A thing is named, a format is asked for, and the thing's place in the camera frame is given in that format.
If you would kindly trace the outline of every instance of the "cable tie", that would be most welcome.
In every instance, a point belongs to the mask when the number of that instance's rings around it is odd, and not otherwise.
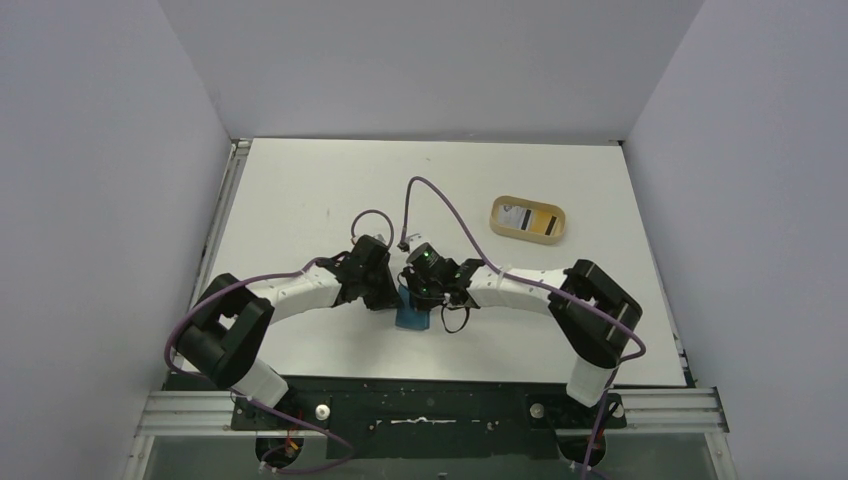
[[[512,270],[512,264],[508,263],[503,267],[498,267],[498,270],[500,270],[500,273],[498,273],[498,281],[497,283],[495,283],[495,291],[498,293],[498,298],[501,300],[501,303],[504,305],[509,305],[509,303],[506,301],[503,294],[501,293],[501,283],[503,283],[504,275],[506,275],[507,272]]]

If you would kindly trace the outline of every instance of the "white wall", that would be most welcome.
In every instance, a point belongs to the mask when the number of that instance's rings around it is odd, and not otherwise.
[[[155,0],[0,6],[0,472],[116,478],[229,151]]]
[[[623,139],[703,0],[160,0],[234,136]]]
[[[743,479],[845,478],[848,3],[707,0],[628,137]]]

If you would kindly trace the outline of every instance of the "black mounting plate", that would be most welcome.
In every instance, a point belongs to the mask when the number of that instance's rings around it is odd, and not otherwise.
[[[351,442],[357,458],[520,454],[556,459],[559,446],[553,428],[591,429],[598,410],[568,397],[565,384],[296,376],[286,377],[286,381],[297,392],[293,400],[303,419]],[[609,395],[610,403],[620,399]],[[535,403],[545,409],[542,419],[529,413]],[[331,411],[323,422],[315,419],[315,407],[320,404]],[[233,430],[288,427],[276,418],[257,414],[253,407],[242,404],[237,410]],[[626,425],[626,418],[610,417],[606,428]],[[347,453],[343,446],[327,443],[327,458]]]

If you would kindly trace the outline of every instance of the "screw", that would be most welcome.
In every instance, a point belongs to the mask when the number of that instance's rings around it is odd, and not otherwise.
[[[530,405],[530,416],[536,419],[544,417],[545,407],[543,407],[541,403],[534,403],[533,405]]]
[[[315,407],[315,418],[322,422],[330,418],[330,407],[324,405],[323,403]]]

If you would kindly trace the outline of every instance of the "white tabletop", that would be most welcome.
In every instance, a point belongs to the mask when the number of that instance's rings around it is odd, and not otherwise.
[[[684,385],[668,313],[619,147],[257,139],[248,155],[212,275],[238,278],[297,270],[315,256],[349,250],[350,223],[367,208],[403,219],[410,177],[436,183],[487,255],[515,268],[596,262],[644,311],[636,333],[648,353],[621,367],[617,384]],[[513,195],[561,207],[562,241],[543,246],[500,237],[488,225],[493,200]],[[359,232],[381,233],[368,216]],[[444,256],[476,257],[444,205],[413,188],[410,233]],[[392,249],[399,271],[405,255]],[[394,326],[394,311],[361,301],[312,310],[269,329],[260,356],[282,375],[567,382],[576,354],[551,317],[506,308],[473,310],[456,335],[438,313],[424,332]],[[635,351],[628,346],[626,352]]]

